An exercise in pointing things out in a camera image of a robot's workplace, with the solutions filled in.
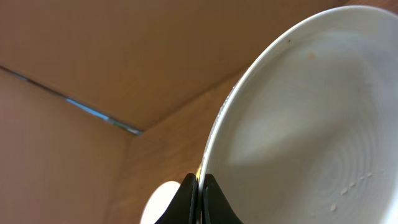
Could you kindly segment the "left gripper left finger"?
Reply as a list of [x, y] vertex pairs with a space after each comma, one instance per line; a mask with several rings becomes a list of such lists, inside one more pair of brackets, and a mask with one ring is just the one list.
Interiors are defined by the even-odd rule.
[[197, 200], [198, 179], [195, 174], [189, 173], [155, 224], [196, 224]]

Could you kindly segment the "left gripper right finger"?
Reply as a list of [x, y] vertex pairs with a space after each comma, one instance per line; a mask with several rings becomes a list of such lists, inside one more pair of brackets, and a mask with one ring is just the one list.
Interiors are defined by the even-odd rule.
[[201, 198], [202, 223], [243, 224], [234, 213], [212, 174], [206, 174]]

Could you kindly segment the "white plate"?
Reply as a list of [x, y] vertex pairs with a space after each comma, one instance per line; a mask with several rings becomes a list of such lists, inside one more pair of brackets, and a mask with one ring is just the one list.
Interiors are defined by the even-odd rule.
[[244, 223], [397, 222], [397, 16], [319, 12], [223, 103], [201, 162]]
[[158, 186], [147, 201], [139, 223], [154, 224], [166, 211], [179, 187], [180, 183], [176, 181]]

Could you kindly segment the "white plate front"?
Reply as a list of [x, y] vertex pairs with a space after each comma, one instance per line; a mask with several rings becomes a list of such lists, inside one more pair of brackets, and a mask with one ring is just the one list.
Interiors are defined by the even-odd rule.
[[397, 16], [319, 12], [223, 103], [201, 162], [244, 223], [397, 222]]

